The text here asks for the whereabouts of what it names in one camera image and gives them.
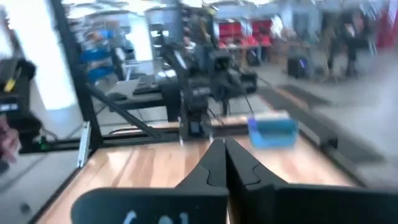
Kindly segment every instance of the keyboard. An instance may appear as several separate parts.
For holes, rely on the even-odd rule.
[[[156,83],[155,75],[145,75],[139,78],[136,89],[133,91],[133,95],[142,95],[148,93],[159,93],[160,88]]]

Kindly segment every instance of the gray floor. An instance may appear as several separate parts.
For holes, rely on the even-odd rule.
[[[332,106],[316,110],[319,114],[336,121],[350,134],[374,145],[391,161],[391,164],[398,164],[398,152],[394,149],[398,143],[396,138],[398,121],[394,117],[398,112],[397,59],[398,56],[391,52],[377,57],[363,54],[361,68],[364,75],[359,80],[337,84],[314,84],[293,80],[284,75],[278,65],[266,64],[256,69],[260,77],[271,85],[287,83],[297,85],[333,102]],[[344,63],[344,59],[339,61],[339,64]],[[266,111],[266,105],[258,97],[251,96],[249,101],[255,112]],[[216,114],[220,112],[219,105],[214,102],[210,105]],[[244,99],[234,100],[231,102],[231,107],[232,113],[250,113]],[[56,132],[60,138],[79,136],[82,119],[77,105],[59,111],[45,111],[33,87],[32,109],[42,119],[46,128]],[[164,108],[135,110],[130,113],[151,123],[163,123],[166,119]],[[104,134],[127,124],[120,116],[110,113],[107,109],[98,114],[98,121]],[[20,203],[27,202],[33,212],[37,211],[75,166],[76,152],[19,158],[19,162],[0,178],[2,223],[25,223],[31,214],[22,215],[19,212]],[[394,169],[385,167],[379,172],[390,172],[389,170]],[[374,169],[369,172],[377,175]]]

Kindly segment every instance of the blue container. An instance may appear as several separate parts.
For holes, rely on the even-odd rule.
[[[112,39],[114,37],[114,33],[111,30],[100,30],[98,33],[105,39]]]
[[[293,119],[248,119],[251,142],[256,148],[291,147],[299,135],[299,126]]]
[[[106,49],[85,50],[81,53],[80,60],[82,63],[95,62],[110,57],[111,54]]]
[[[87,79],[90,83],[94,84],[97,80],[100,80],[110,74],[113,74],[113,67],[95,68],[87,73]]]

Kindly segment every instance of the wooden table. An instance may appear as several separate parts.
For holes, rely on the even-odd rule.
[[[245,123],[243,117],[225,123]],[[291,183],[353,184],[331,163],[299,137],[290,149],[257,150],[247,136],[235,139],[263,165]],[[83,193],[100,187],[175,187],[191,172],[210,142],[170,142],[99,150],[63,191],[39,223],[71,223],[73,202]]]

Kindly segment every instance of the white wall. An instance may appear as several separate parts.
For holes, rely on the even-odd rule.
[[[293,29],[293,9],[290,4],[286,4],[281,7],[280,19],[282,20],[284,27]]]
[[[37,66],[35,82],[47,110],[76,104],[53,14],[46,0],[6,0],[12,25],[28,60]]]
[[[0,60],[12,57],[11,40],[3,24],[3,18],[0,17]]]
[[[140,16],[132,18],[130,21],[131,33],[128,38],[134,46],[136,60],[138,62],[152,60],[154,56],[152,54],[147,19],[144,16]]]

